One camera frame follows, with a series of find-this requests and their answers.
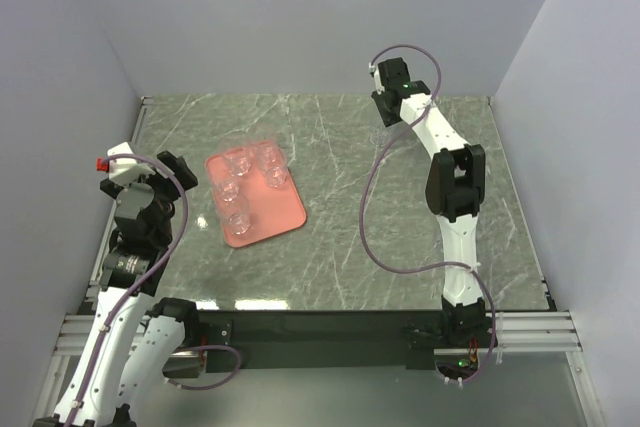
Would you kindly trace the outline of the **clear glass table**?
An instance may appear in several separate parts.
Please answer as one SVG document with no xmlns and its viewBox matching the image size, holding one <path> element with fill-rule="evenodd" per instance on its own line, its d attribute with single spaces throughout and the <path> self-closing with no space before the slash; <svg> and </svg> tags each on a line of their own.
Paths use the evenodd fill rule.
<svg viewBox="0 0 640 427">
<path fill-rule="evenodd" d="M 282 187 L 289 178 L 287 163 L 283 160 L 272 160 L 264 165 L 263 176 L 268 186 Z"/>
</svg>

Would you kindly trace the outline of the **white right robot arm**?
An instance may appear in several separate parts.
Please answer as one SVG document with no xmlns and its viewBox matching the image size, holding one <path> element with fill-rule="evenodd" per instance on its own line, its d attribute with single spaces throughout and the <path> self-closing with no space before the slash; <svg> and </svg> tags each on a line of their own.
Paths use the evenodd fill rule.
<svg viewBox="0 0 640 427">
<path fill-rule="evenodd" d="M 446 263 L 437 334 L 466 346 L 488 329 L 478 270 L 476 229 L 485 199 L 486 153 L 465 140 L 438 108 L 426 84 L 412 80 L 406 62 L 392 58 L 369 67 L 372 98 L 385 125 L 405 123 L 430 159 L 426 203 L 436 217 Z"/>
</svg>

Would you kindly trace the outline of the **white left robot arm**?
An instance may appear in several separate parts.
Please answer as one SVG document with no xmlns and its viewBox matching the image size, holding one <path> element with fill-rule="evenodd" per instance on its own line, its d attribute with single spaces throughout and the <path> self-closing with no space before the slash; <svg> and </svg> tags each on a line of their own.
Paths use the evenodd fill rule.
<svg viewBox="0 0 640 427">
<path fill-rule="evenodd" d="M 201 336 L 196 306 L 154 299 L 187 223 L 172 228 L 175 208 L 198 184 L 183 157 L 155 158 L 122 143 L 100 159 L 101 190 L 116 203 L 115 228 L 101 264 L 91 330 L 79 363 L 53 412 L 36 426 L 132 426 L 133 409 L 178 348 Z"/>
</svg>

